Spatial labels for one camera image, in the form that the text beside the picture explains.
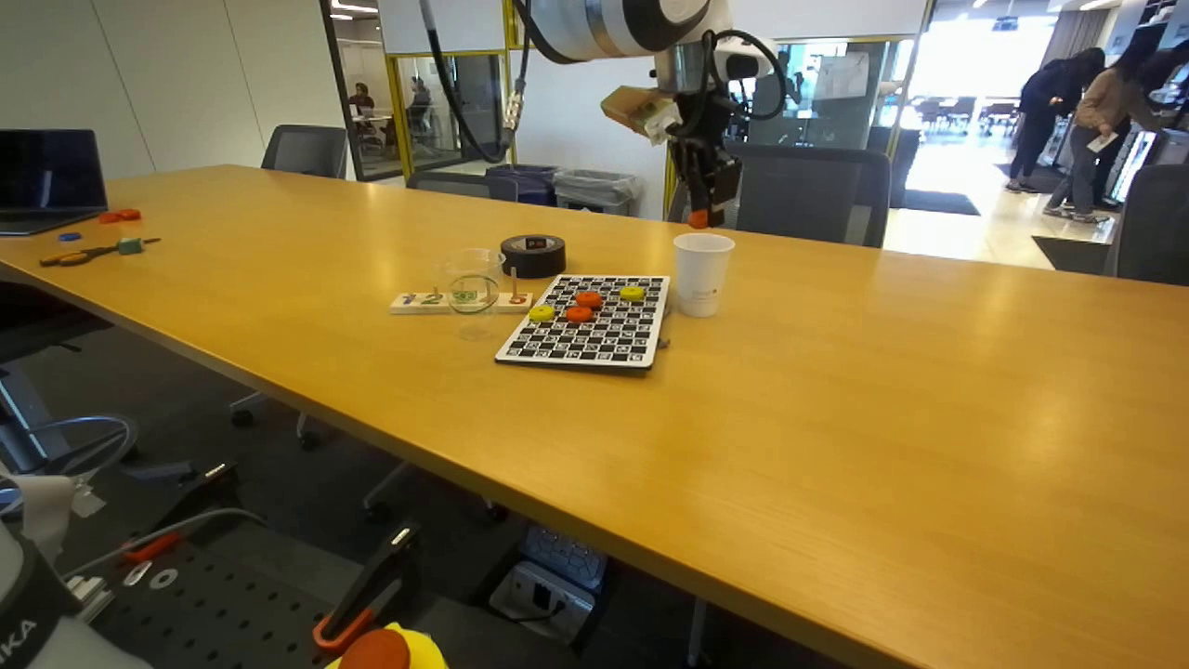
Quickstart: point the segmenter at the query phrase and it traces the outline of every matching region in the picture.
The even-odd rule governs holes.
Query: laptop
[[[106,213],[92,131],[0,131],[0,238]]]

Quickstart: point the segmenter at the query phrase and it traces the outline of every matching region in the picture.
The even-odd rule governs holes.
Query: paper cup
[[[699,229],[699,233],[681,233],[673,250],[676,250],[676,268],[673,268],[676,308],[682,314],[714,314],[730,268],[734,241],[725,233]]]

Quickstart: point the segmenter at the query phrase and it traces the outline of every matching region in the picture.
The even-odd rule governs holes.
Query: game board
[[[582,292],[603,292],[588,323],[563,312]],[[558,276],[509,342],[492,353],[506,363],[561,366],[650,366],[660,347],[667,276]]]

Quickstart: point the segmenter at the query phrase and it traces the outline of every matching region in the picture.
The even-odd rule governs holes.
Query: conference table
[[[568,276],[667,276],[682,226],[252,166],[111,202],[158,241],[0,261],[829,656],[1189,660],[1180,287],[720,229],[720,312],[667,312],[650,373],[535,366],[492,359],[515,312],[390,302],[511,233],[563,238]]]

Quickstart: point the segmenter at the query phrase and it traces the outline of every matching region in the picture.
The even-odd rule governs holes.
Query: floor
[[[889,250],[1049,271],[1034,233],[1102,238],[1102,226],[1049,218],[1044,198],[1004,190],[1004,150],[923,143],[911,187],[958,190],[980,215],[895,213]],[[226,421],[241,387],[123,332],[100,332],[79,348],[43,348],[21,359],[56,416],[117,413],[139,428],[139,456],[189,456],[201,469],[226,462],[241,479],[241,504],[267,526],[346,561],[366,561],[400,520],[417,520],[418,589],[483,604],[491,584],[515,561],[530,526],[521,518],[491,518],[485,504],[442,479],[413,475],[390,493],[390,518],[366,518],[361,491],[377,482],[393,462],[346,439],[294,444],[294,413],[265,406],[252,428]],[[116,547],[143,526],[178,491],[96,475],[106,503],[73,520],[64,563]],[[572,654],[588,669],[681,669],[687,666],[691,596],[673,589],[626,563],[610,561],[606,589]],[[823,669],[829,656],[769,635],[728,614],[708,618],[707,656],[718,669]]]

